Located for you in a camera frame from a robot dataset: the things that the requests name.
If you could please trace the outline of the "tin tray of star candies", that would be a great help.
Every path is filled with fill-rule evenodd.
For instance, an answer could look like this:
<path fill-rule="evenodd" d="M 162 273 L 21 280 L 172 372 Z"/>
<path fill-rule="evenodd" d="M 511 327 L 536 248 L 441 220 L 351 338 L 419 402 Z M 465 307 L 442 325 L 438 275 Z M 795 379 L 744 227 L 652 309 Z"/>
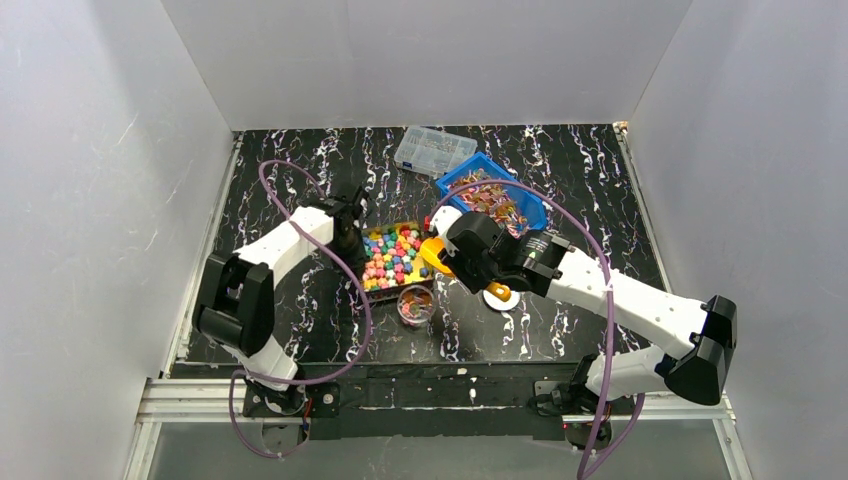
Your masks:
<path fill-rule="evenodd" d="M 433 270 L 420 254 L 425 232 L 418 223 L 369 228 L 362 240 L 366 263 L 361 283 L 371 302 L 394 300 L 411 286 L 433 285 Z"/>

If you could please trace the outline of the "yellow plastic scoop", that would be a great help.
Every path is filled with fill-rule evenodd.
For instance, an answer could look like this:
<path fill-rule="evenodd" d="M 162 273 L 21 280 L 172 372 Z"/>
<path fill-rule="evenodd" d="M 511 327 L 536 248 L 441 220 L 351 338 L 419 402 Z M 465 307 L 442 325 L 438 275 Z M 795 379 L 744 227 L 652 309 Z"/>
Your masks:
<path fill-rule="evenodd" d="M 438 254 L 444 250 L 444 243 L 438 237 L 430 237 L 426 238 L 420 247 L 418 255 L 429 264 L 435 271 L 438 271 L 442 275 L 445 275 L 449 278 L 456 279 L 456 275 L 450 270 L 450 268 L 442 263 Z M 501 301 L 509 301 L 512 297 L 511 290 L 501 285 L 497 282 L 490 282 L 484 292 L 487 292 L 493 295 L 496 299 Z"/>

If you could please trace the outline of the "blue bin of lollipops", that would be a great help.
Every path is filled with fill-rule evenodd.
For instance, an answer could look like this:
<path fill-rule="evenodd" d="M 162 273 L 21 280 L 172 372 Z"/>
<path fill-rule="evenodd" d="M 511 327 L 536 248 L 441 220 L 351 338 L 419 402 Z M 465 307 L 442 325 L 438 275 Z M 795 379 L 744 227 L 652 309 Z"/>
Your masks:
<path fill-rule="evenodd" d="M 443 195 L 452 189 L 481 180 L 515 181 L 503 167 L 483 153 L 468 160 L 436 180 Z M 547 212 L 541 200 L 513 186 L 492 184 L 469 188 L 452 197 L 448 204 L 462 212 L 485 213 L 513 236 L 547 227 Z"/>

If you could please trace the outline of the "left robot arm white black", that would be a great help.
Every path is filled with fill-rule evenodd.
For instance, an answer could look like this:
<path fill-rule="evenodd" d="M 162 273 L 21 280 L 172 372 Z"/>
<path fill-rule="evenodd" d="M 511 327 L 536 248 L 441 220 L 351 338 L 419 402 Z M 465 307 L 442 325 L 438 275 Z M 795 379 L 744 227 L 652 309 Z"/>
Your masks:
<path fill-rule="evenodd" d="M 248 376 L 274 391 L 323 384 L 346 373 L 350 364 L 324 377 L 297 379 L 298 364 L 273 335 L 275 289 L 316 250 L 357 284 L 366 262 L 361 223 L 368 199 L 363 187 L 344 184 L 297 207 L 258 240 L 230 253 L 210 254 L 202 270 L 193 328 L 235 357 Z"/>

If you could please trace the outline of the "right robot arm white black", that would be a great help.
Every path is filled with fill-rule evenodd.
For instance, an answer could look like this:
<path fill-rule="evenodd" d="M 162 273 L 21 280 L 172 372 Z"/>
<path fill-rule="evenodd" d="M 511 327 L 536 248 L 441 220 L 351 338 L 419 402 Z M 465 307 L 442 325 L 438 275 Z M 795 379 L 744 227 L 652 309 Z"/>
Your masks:
<path fill-rule="evenodd" d="M 607 401 L 668 391 L 699 405 L 720 402 L 737 344 L 736 304 L 664 292 L 616 270 L 545 230 L 519 237 L 479 212 L 441 207 L 430 233 L 443 243 L 439 261 L 470 292 L 491 284 L 572 304 L 637 333 L 649 347 L 589 355 L 571 389 Z"/>

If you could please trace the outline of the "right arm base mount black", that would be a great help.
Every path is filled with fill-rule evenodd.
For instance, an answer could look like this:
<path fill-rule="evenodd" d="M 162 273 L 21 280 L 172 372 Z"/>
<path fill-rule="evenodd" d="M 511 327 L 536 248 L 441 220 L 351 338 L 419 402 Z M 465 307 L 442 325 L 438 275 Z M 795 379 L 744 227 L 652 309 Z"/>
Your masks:
<path fill-rule="evenodd" d="M 534 395 L 527 407 L 541 417 L 590 416 L 594 417 L 598 396 L 583 385 L 566 384 L 551 380 L 534 383 Z M 584 450 L 594 422 L 564 422 L 566 440 L 576 449 Z"/>

